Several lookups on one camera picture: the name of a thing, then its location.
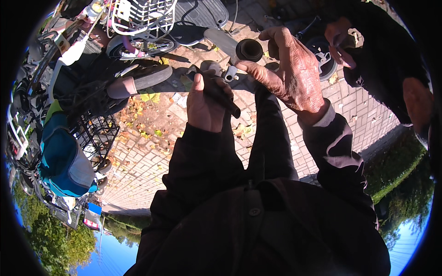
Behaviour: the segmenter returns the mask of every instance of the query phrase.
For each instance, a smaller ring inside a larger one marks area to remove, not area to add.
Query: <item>black wire basket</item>
[[[80,148],[97,172],[106,164],[106,157],[120,130],[113,115],[83,115],[71,127],[71,134],[78,140]]]

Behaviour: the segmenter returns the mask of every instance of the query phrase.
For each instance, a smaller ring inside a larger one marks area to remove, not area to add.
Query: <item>jacket button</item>
[[[257,216],[261,213],[261,210],[259,210],[258,208],[252,208],[249,211],[249,215],[251,216]]]

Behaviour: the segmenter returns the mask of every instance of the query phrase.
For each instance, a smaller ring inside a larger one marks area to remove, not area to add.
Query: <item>utility pole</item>
[[[101,265],[101,237],[103,236],[104,219],[105,217],[103,216],[103,223],[101,224],[101,233],[100,233],[100,247],[98,249],[98,265]]]

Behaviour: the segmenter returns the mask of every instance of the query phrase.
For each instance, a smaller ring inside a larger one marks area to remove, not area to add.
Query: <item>person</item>
[[[324,35],[331,57],[344,66],[346,82],[366,89],[402,125],[413,125],[416,136],[428,148],[434,100],[414,40],[373,3],[336,0],[332,6],[334,21],[327,25]],[[345,49],[350,28],[364,37],[362,47]]]
[[[203,94],[196,74],[188,123],[163,176],[167,190],[155,194],[152,223],[125,275],[389,274],[364,162],[351,151],[345,118],[322,97],[315,56],[287,28],[259,38],[280,65],[236,64],[259,82],[248,168],[235,153],[231,114]],[[299,181],[277,97],[297,114],[321,187]]]

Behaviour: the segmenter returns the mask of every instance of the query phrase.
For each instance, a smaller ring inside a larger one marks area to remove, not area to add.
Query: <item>white basket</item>
[[[117,34],[154,42],[167,35],[175,23],[177,0],[116,0],[112,28]]]

